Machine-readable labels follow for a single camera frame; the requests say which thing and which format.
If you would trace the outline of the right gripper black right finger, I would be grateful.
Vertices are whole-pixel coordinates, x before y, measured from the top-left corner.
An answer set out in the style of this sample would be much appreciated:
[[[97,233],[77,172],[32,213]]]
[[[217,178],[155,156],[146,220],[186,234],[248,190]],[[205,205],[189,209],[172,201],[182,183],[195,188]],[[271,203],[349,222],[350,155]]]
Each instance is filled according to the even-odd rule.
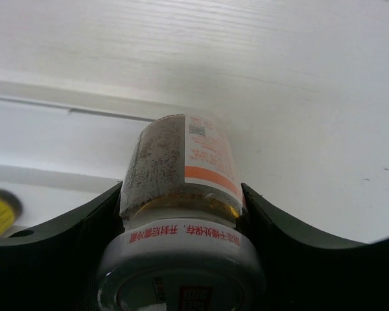
[[[389,237],[362,243],[317,229],[242,184],[265,271],[256,310],[389,310]]]

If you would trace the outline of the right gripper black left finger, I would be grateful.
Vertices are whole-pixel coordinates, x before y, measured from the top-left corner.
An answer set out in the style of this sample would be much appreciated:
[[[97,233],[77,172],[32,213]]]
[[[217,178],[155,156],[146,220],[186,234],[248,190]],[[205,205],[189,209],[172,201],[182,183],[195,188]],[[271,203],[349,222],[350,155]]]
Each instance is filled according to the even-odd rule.
[[[121,232],[121,186],[0,238],[0,310],[98,310],[95,274]]]

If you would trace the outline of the red-lid spice jar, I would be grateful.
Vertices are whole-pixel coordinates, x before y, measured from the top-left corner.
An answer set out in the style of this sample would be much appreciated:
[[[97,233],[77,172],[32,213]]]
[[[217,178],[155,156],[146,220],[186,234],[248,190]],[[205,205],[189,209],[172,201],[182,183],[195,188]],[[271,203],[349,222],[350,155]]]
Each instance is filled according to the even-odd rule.
[[[262,310],[266,290],[230,144],[170,115],[139,136],[121,188],[124,231],[97,274],[101,310]]]

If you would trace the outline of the small yellow-label bottle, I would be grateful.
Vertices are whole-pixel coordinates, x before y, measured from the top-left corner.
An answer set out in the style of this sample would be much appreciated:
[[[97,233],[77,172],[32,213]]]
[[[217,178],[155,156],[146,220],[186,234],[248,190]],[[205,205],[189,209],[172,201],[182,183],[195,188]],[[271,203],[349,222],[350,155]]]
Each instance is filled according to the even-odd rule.
[[[0,236],[5,234],[23,213],[20,199],[8,190],[0,189]]]

